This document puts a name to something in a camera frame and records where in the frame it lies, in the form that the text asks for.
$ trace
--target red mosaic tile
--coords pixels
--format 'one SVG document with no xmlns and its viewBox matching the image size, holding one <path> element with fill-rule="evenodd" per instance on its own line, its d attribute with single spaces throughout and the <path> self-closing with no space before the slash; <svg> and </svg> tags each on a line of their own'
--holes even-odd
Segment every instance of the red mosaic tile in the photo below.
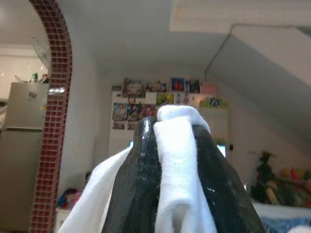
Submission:
<svg viewBox="0 0 311 233">
<path fill-rule="evenodd" d="M 72 75 L 72 49 L 62 12 L 55 0 L 30 0 L 49 39 L 52 70 L 50 88 L 64 88 L 64 94 L 47 96 L 41 155 L 37 168 L 34 202 L 29 232 L 53 231 L 56 195 L 60 171 Z"/>
</svg>

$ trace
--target blue fabric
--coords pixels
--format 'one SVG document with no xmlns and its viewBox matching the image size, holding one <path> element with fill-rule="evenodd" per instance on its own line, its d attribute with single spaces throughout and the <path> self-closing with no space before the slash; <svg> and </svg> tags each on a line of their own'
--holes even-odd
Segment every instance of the blue fabric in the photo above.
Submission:
<svg viewBox="0 0 311 233">
<path fill-rule="evenodd" d="M 291 228 L 298 226 L 310 226 L 311 219 L 305 217 L 299 218 L 260 218 L 266 233 L 287 233 Z"/>
</svg>

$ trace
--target bottle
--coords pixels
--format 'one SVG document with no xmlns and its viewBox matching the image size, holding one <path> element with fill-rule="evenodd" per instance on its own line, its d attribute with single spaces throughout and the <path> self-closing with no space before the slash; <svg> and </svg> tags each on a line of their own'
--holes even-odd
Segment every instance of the bottle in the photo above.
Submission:
<svg viewBox="0 0 311 233">
<path fill-rule="evenodd" d="M 33 73 L 33 77 L 30 80 L 31 83 L 38 82 L 38 73 Z"/>
</svg>

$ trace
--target black glossy surface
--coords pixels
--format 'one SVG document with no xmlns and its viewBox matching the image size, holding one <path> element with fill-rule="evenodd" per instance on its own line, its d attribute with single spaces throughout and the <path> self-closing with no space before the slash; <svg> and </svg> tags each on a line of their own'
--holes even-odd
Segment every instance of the black glossy surface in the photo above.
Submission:
<svg viewBox="0 0 311 233">
<path fill-rule="evenodd" d="M 149 117 L 138 123 L 134 147 L 115 179 L 102 233 L 154 232 L 161 176 L 155 122 Z"/>
<path fill-rule="evenodd" d="M 198 149 L 198 173 L 218 233 L 264 233 L 243 184 L 209 132 L 193 126 Z"/>
</svg>

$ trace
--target silver refrigerator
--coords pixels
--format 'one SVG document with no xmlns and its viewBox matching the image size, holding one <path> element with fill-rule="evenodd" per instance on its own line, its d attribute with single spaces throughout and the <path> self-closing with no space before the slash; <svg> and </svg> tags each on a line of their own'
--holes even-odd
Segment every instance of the silver refrigerator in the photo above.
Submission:
<svg viewBox="0 0 311 233">
<path fill-rule="evenodd" d="M 27 231 L 48 84 L 12 83 L 0 133 L 0 232 Z"/>
</svg>

